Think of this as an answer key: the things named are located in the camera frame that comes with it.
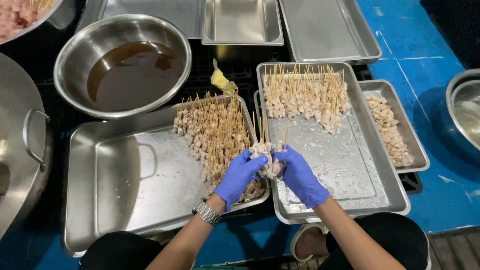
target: tray rim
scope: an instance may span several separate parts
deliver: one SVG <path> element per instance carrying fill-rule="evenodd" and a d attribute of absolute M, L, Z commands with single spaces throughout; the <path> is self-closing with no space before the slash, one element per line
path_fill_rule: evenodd
<path fill-rule="evenodd" d="M 412 131 L 413 136 L 415 137 L 415 140 L 417 141 L 417 144 L 418 144 L 418 146 L 419 146 L 419 148 L 422 152 L 422 155 L 425 158 L 425 165 L 422 166 L 422 167 L 410 168 L 410 169 L 397 169 L 396 168 L 396 172 L 397 173 L 408 173 L 408 172 L 421 172 L 421 171 L 427 170 L 430 167 L 430 159 L 428 158 L 427 153 L 425 152 L 425 149 L 423 148 L 423 144 L 420 142 L 420 139 L 418 138 L 417 133 L 415 132 L 415 129 L 413 129 L 413 126 L 410 122 L 410 119 L 408 119 L 407 113 L 405 112 L 405 109 L 403 108 L 402 102 L 400 102 L 400 99 L 398 98 L 398 95 L 395 91 L 395 87 L 393 87 L 392 83 L 390 83 L 389 81 L 387 81 L 385 79 L 376 79 L 376 80 L 368 80 L 368 81 L 359 81 L 360 89 L 361 89 L 361 85 L 366 84 L 366 83 L 387 83 L 388 86 L 392 89 L 392 92 L 395 96 L 395 99 L 396 99 L 397 103 L 399 104 L 400 109 L 402 110 L 402 113 L 403 113 L 404 117 L 407 120 L 408 127 Z"/>
<path fill-rule="evenodd" d="M 82 12 L 82 15 L 80 16 L 80 20 L 78 21 L 78 24 L 77 24 L 77 27 L 75 28 L 75 34 L 84 29 L 85 27 L 99 21 L 99 20 L 102 20 L 102 16 L 103 16 L 103 13 L 105 13 L 105 7 L 107 6 L 107 2 L 108 0 L 86 0 L 86 3 L 85 3 L 85 6 L 84 6 L 84 10 Z M 154 17 L 157 17 L 157 18 L 161 18 L 163 20 L 165 20 L 164 18 L 162 17 L 159 17 L 159 16 L 155 16 L 155 15 L 151 15 L 151 16 L 154 16 Z M 199 12 L 198 14 L 198 17 L 199 17 L 199 21 L 202 25 L 199 26 L 200 28 L 200 31 L 199 33 L 196 33 L 198 35 L 195 35 L 194 33 L 194 37 L 189 37 L 187 36 L 184 31 L 182 29 L 180 29 L 180 31 L 182 31 L 182 33 L 185 34 L 185 36 L 187 37 L 187 39 L 197 39 L 197 40 L 200 40 L 202 39 L 202 30 L 203 30 L 203 14 L 202 12 Z"/>
<path fill-rule="evenodd" d="M 352 77 L 353 77 L 353 79 L 354 79 L 354 81 L 357 85 L 357 90 L 360 92 L 360 96 L 363 97 L 364 107 L 367 110 L 370 110 L 368 108 L 367 101 L 365 100 L 365 96 L 364 96 L 364 94 L 363 94 L 363 92 L 360 88 L 359 82 L 358 82 L 358 80 L 355 76 L 353 68 L 348 62 L 346 62 L 346 61 L 329 61 L 329 62 L 315 61 L 315 62 L 263 62 L 263 63 L 258 64 L 256 70 L 257 70 L 258 91 L 259 91 L 259 94 L 260 94 L 260 102 L 261 102 L 262 111 L 265 110 L 265 99 L 264 99 L 264 93 L 263 93 L 263 81 L 262 81 L 262 78 L 260 76 L 261 66 L 263 66 L 265 64 L 324 64 L 324 65 L 327 65 L 327 64 L 334 64 L 334 63 L 345 64 L 348 67 L 348 70 L 351 72 Z M 370 118 L 371 121 L 375 122 L 371 113 L 369 113 L 369 118 Z M 378 131 L 377 128 L 375 129 L 375 133 L 377 134 L 377 139 L 380 140 L 383 143 L 382 137 L 380 136 L 380 132 Z M 389 156 L 386 147 L 383 148 L 383 151 L 387 156 Z M 405 204 L 406 204 L 405 209 L 403 209 L 402 211 L 397 211 L 397 212 L 393 212 L 393 213 L 405 216 L 411 210 L 410 199 L 408 198 L 408 195 L 407 195 L 407 193 L 406 193 L 406 191 L 403 187 L 403 184 L 400 180 L 400 177 L 398 177 L 398 173 L 396 173 L 396 169 L 393 165 L 393 162 L 391 160 L 389 160 L 389 163 L 390 163 L 390 166 L 392 167 L 392 171 L 395 174 L 395 179 L 397 181 L 398 187 L 400 189 L 400 192 L 402 193 L 402 197 L 404 198 L 404 201 L 405 201 Z M 279 200 L 279 196 L 278 196 L 276 179 L 272 180 L 271 186 L 272 186 L 272 196 L 273 196 L 275 214 L 281 222 L 283 222 L 285 224 L 288 224 L 288 225 L 292 225 L 292 224 L 304 224 L 304 223 L 314 223 L 314 222 L 321 222 L 322 221 L 317 215 L 315 215 L 315 213 L 313 213 L 312 216 L 304 217 L 304 218 L 301 218 L 301 219 L 290 219 L 289 220 L 289 219 L 285 218 L 284 216 L 282 216 L 282 214 L 279 211 L 280 200 Z M 374 212 L 372 212 L 372 213 L 366 212 L 366 213 L 362 213 L 362 214 L 359 214 L 359 215 L 350 215 L 350 216 L 352 218 L 354 218 L 354 217 L 369 215 L 369 214 L 373 214 L 373 213 Z"/>
<path fill-rule="evenodd" d="M 226 97 L 226 98 L 234 97 L 234 95 L 233 94 L 225 94 L 225 95 L 219 95 L 219 96 L 216 96 L 216 97 L 213 96 L 212 99 L 215 100 L 215 99 L 221 99 L 221 98 L 224 98 L 224 97 Z M 252 121 L 251 121 L 250 114 L 248 112 L 248 108 L 246 107 L 246 102 L 240 96 L 238 96 L 238 99 L 242 103 L 242 107 L 245 111 L 245 115 L 247 116 L 246 121 L 247 121 L 249 129 L 251 131 L 251 135 L 256 137 L 256 132 L 252 131 L 253 130 L 253 124 L 252 124 Z M 196 101 L 184 102 L 183 106 L 187 106 L 187 105 L 190 105 L 192 103 L 197 103 L 197 102 Z M 179 106 L 178 104 L 170 105 L 170 106 L 161 108 L 160 110 L 147 112 L 147 113 L 143 113 L 143 114 L 137 114 L 137 115 L 134 115 L 134 116 L 131 116 L 131 117 L 128 117 L 128 118 L 86 122 L 86 123 L 82 123 L 82 124 L 78 125 L 74 129 L 74 131 L 70 135 L 70 139 L 69 139 L 68 147 L 67 147 L 67 154 L 65 156 L 66 157 L 66 162 L 65 162 L 66 175 L 65 175 L 65 178 L 64 178 L 64 184 L 65 184 L 64 194 L 65 194 L 66 198 L 65 198 L 65 201 L 64 201 L 63 207 L 62 207 L 63 211 L 62 211 L 62 221 L 61 221 L 62 230 L 63 230 L 63 233 L 62 233 L 62 236 L 61 236 L 61 245 L 62 245 L 62 248 L 64 249 L 64 251 L 66 251 L 68 253 L 68 255 L 70 255 L 72 257 L 81 257 L 86 252 L 86 251 L 73 251 L 69 247 L 69 241 L 67 241 L 67 228 L 68 228 L 67 227 L 67 223 L 68 223 L 67 216 L 68 216 L 68 212 L 69 212 L 68 211 L 68 201 L 69 201 L 68 191 L 69 191 L 69 176 L 70 176 L 70 164 L 71 164 L 70 156 L 72 154 L 72 139 L 74 138 L 76 133 L 78 133 L 79 130 L 84 129 L 86 127 L 91 127 L 91 126 L 95 126 L 95 125 L 105 125 L 107 123 L 110 123 L 111 121 L 128 121 L 128 120 L 131 121 L 131 120 L 133 120 L 133 118 L 149 117 L 149 116 L 155 118 L 156 117 L 155 114 L 160 114 L 161 115 L 161 111 L 176 108 L 178 106 Z M 168 126 L 170 126 L 170 125 L 159 126 L 159 127 L 156 127 L 156 129 L 163 128 L 163 127 L 168 127 Z M 96 147 L 96 145 L 100 142 L 101 141 L 96 141 L 96 143 L 93 147 Z M 241 209 L 244 209 L 244 208 L 247 208 L 247 207 L 250 207 L 250 206 L 254 206 L 254 205 L 258 205 L 258 204 L 261 204 L 261 203 L 265 202 L 271 194 L 271 187 L 269 186 L 269 182 L 265 181 L 265 184 L 266 184 L 265 192 L 260 198 L 257 198 L 257 199 L 254 199 L 254 200 L 251 200 L 251 201 L 248 201 L 248 202 L 243 202 L 243 203 L 240 203 L 240 204 L 237 204 L 237 205 L 233 205 L 229 211 L 226 211 L 223 214 L 231 213 L 231 212 L 234 212 L 234 211 L 237 211 L 237 210 L 241 210 Z M 174 223 L 174 224 L 167 224 L 166 226 L 163 226 L 163 227 L 156 227 L 156 228 L 144 227 L 143 229 L 140 229 L 140 230 L 136 231 L 135 234 L 138 234 L 138 235 L 145 235 L 145 234 L 151 234 L 151 233 L 157 234 L 157 233 L 177 229 L 177 228 L 185 226 L 185 224 L 188 223 L 188 221 L 192 218 L 192 216 L 193 216 L 193 214 L 186 215 L 179 222 Z"/>
<path fill-rule="evenodd" d="M 201 34 L 201 39 L 202 39 L 202 45 L 250 45 L 250 46 L 283 46 L 285 44 L 285 39 L 283 38 L 283 31 L 282 31 L 282 22 L 280 19 L 280 9 L 278 7 L 278 0 L 274 0 L 275 2 L 275 10 L 276 10 L 276 18 L 278 21 L 278 29 L 279 29 L 279 34 L 278 38 L 275 39 L 274 41 L 270 42 L 238 42 L 238 41 L 215 41 L 210 39 L 209 37 L 206 36 L 206 25 L 205 25 L 205 20 L 207 17 L 207 1 L 208 0 L 203 0 L 203 5 L 204 5 L 204 13 L 203 13 L 203 20 L 202 20 L 202 34 Z"/>
<path fill-rule="evenodd" d="M 285 29 L 287 31 L 288 41 L 289 41 L 289 45 L 290 45 L 289 46 L 289 51 L 291 52 L 291 54 L 293 56 L 293 60 L 295 60 L 297 62 L 308 62 L 308 63 L 313 63 L 313 62 L 318 62 L 318 61 L 328 61 L 328 62 L 344 61 L 344 62 L 348 62 L 351 65 L 362 65 L 362 64 L 373 64 L 373 63 L 377 62 L 377 60 L 382 56 L 382 54 L 383 54 L 382 49 L 380 48 L 380 45 L 378 44 L 377 39 L 373 35 L 372 29 L 370 28 L 370 25 L 367 23 L 367 20 L 365 19 L 365 16 L 363 15 L 363 12 L 361 11 L 360 7 L 358 6 L 357 1 L 354 0 L 355 1 L 355 6 L 357 7 L 359 15 L 360 15 L 360 17 L 362 18 L 363 22 L 365 23 L 365 25 L 367 26 L 367 28 L 369 30 L 369 33 L 370 33 L 369 38 L 371 38 L 374 41 L 375 46 L 379 51 L 379 54 L 377 54 L 375 56 L 360 56 L 360 57 L 343 57 L 343 58 L 331 57 L 331 58 L 317 58 L 317 59 L 312 59 L 312 60 L 300 59 L 297 56 L 295 50 L 293 49 L 292 35 L 290 33 L 290 28 L 288 27 L 288 20 L 287 20 L 287 15 L 286 15 L 286 12 L 285 12 L 285 8 L 283 7 L 283 1 L 285 1 L 285 0 L 279 0 L 280 8 L 282 9 L 283 21 L 285 23 Z"/>

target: metal handle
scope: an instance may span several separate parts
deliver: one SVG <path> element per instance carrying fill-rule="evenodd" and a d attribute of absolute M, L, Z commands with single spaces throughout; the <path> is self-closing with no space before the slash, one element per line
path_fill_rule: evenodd
<path fill-rule="evenodd" d="M 42 172 L 45 171 L 45 163 L 43 162 L 43 159 L 41 159 L 39 156 L 37 156 L 32 150 L 30 149 L 30 146 L 28 145 L 28 126 L 30 125 L 30 120 L 32 119 L 32 115 L 38 112 L 41 115 L 43 115 L 47 122 L 50 122 L 50 117 L 46 115 L 44 112 L 38 110 L 38 109 L 31 109 L 28 111 L 27 116 L 25 117 L 24 120 L 24 130 L 23 130 L 23 137 L 24 137 L 24 146 L 25 146 L 25 151 L 27 151 L 27 154 L 35 159 L 38 163 L 40 163 L 40 170 Z"/>

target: brown liquid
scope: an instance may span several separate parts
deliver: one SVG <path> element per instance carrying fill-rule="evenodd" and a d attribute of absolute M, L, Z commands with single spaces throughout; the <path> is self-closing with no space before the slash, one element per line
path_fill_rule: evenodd
<path fill-rule="evenodd" d="M 107 52 L 95 63 L 87 91 L 97 110 L 132 110 L 166 94 L 182 73 L 183 63 L 169 47 L 132 42 Z"/>

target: blue nitrile glove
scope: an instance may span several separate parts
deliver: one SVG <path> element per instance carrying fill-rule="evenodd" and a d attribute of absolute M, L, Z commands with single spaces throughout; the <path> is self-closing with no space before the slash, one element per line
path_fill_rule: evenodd
<path fill-rule="evenodd" d="M 314 208 L 325 202 L 330 194 L 318 182 L 310 166 L 299 153 L 287 145 L 287 151 L 277 152 L 275 157 L 287 163 L 283 171 L 283 181 L 307 208 Z"/>
<path fill-rule="evenodd" d="M 250 160 L 252 153 L 247 149 L 230 161 L 220 185 L 213 190 L 227 202 L 225 210 L 240 200 L 241 194 L 251 180 L 260 179 L 257 171 L 268 162 L 266 156 Z"/>

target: black pants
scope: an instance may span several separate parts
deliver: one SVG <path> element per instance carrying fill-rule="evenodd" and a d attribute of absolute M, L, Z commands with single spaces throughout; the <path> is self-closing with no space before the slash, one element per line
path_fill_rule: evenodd
<path fill-rule="evenodd" d="M 408 270 L 425 270 L 428 242 L 411 219 L 392 213 L 377 213 L 355 221 Z M 352 269 L 345 254 L 329 233 L 330 256 L 319 270 Z M 108 233 L 93 243 L 80 261 L 80 270 L 144 270 L 162 251 L 162 246 L 130 232 Z"/>

